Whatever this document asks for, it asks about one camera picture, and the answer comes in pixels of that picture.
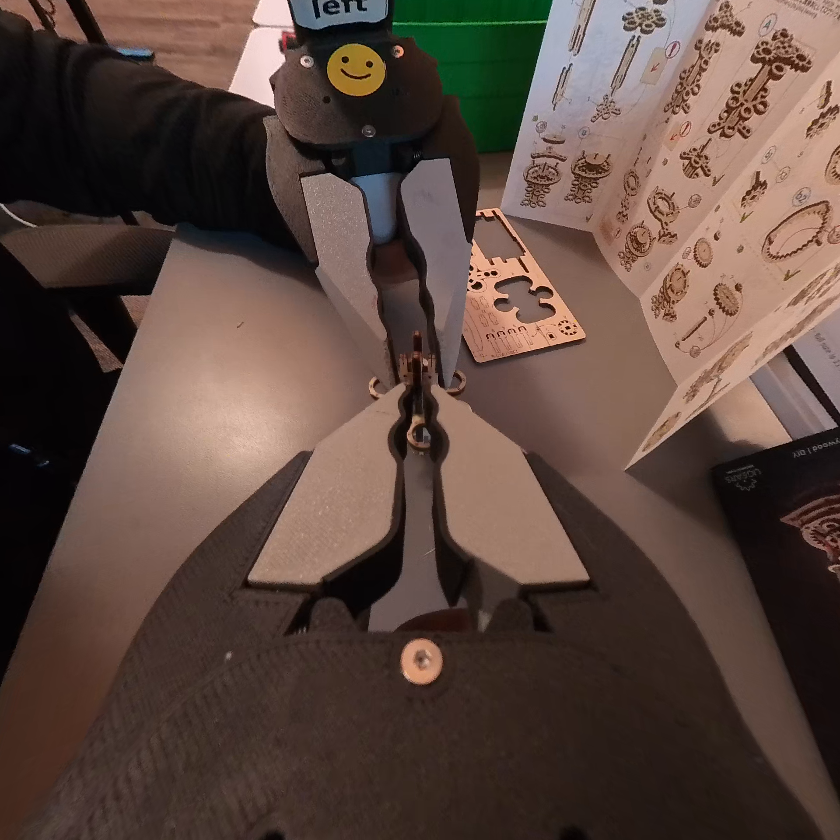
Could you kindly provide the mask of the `folded instruction booklet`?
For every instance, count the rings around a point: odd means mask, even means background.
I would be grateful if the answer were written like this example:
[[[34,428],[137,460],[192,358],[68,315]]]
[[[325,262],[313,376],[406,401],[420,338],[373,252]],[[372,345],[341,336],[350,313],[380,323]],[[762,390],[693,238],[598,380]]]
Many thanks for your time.
[[[838,307],[838,51],[838,2],[552,3],[501,206],[638,300],[628,466]]]

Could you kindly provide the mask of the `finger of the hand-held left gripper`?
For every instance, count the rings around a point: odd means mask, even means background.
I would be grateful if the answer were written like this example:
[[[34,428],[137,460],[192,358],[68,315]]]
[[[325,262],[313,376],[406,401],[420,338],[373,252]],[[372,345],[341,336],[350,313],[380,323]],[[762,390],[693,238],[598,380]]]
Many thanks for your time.
[[[450,160],[418,162],[402,179],[399,199],[406,249],[424,294],[428,339],[440,383],[448,388],[459,357],[471,257]]]
[[[351,338],[382,382],[394,380],[392,346],[371,275],[371,228],[362,190],[330,173],[301,179],[316,274]]]

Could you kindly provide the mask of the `plywood parts sheet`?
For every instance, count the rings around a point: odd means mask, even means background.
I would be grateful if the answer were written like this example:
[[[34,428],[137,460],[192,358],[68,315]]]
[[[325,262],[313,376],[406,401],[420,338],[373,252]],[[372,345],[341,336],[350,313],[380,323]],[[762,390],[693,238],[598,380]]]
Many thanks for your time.
[[[463,336],[477,363],[585,338],[537,260],[495,207],[476,212]]]

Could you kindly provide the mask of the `person's left forearm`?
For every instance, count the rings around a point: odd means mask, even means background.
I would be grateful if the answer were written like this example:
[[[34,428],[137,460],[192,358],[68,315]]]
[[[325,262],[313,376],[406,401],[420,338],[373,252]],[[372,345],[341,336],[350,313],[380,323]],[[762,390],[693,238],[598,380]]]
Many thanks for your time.
[[[1,201],[296,247],[266,177],[268,108],[1,13]]]

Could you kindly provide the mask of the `green plastic bin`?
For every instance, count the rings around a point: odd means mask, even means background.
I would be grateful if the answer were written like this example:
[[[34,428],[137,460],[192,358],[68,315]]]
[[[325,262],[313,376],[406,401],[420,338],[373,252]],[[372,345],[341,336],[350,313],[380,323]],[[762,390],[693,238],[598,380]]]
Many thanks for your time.
[[[396,1],[393,31],[437,60],[480,153],[514,148],[551,1]]]

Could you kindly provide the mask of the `black model kit box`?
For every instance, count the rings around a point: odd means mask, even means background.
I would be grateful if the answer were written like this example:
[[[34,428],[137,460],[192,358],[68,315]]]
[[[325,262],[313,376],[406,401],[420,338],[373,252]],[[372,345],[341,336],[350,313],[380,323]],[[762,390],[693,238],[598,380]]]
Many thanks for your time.
[[[712,485],[839,787],[839,433],[714,467]]]

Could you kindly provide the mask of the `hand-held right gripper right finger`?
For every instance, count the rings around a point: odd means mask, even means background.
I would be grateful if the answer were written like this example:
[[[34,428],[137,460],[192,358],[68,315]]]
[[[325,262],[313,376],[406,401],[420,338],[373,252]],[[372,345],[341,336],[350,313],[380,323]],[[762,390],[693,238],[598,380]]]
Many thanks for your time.
[[[475,616],[531,592],[588,586],[590,575],[522,448],[438,385],[433,521],[437,576],[450,606]]]

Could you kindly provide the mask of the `person's left hand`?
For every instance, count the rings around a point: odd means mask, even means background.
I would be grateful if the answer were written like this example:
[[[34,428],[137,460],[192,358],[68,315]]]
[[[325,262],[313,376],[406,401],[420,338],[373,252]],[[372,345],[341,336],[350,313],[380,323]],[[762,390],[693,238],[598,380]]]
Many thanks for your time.
[[[380,290],[419,280],[419,270],[410,260],[400,238],[373,247],[371,277]]]

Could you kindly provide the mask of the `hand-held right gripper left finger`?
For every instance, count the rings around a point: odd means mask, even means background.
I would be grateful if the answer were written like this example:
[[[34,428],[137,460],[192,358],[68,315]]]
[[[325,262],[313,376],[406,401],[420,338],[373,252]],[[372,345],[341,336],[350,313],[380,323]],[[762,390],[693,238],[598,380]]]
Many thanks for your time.
[[[403,566],[406,387],[398,385],[315,447],[248,573],[262,589],[339,598],[368,610]]]

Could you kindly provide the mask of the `wooden model assembly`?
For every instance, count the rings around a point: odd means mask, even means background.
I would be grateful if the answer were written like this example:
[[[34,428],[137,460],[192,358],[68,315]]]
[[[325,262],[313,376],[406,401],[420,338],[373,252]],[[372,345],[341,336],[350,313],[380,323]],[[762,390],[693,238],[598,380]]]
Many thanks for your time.
[[[456,406],[470,410],[459,400],[465,389],[466,377],[455,371],[456,387],[438,387],[437,358],[425,353],[422,334],[413,333],[412,350],[400,355],[397,365],[399,384],[388,393],[378,392],[379,381],[372,379],[371,395],[381,406],[371,406],[360,415],[360,446],[367,455],[383,458],[386,455],[404,458],[404,448],[425,456],[434,467],[440,467],[447,454],[444,432],[434,420],[438,403],[436,397],[449,397]]]

